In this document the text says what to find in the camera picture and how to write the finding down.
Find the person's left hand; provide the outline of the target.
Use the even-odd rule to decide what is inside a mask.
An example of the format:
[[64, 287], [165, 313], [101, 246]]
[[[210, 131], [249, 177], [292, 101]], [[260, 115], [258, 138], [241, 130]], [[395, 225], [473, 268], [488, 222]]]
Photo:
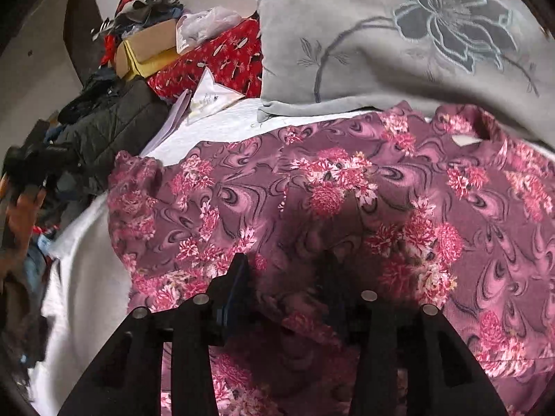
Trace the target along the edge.
[[5, 215], [8, 218], [8, 228], [15, 237], [15, 246], [1, 254], [1, 279], [8, 273], [15, 272], [24, 262], [45, 196], [44, 189], [37, 192], [28, 190], [18, 197], [16, 203], [8, 203]]

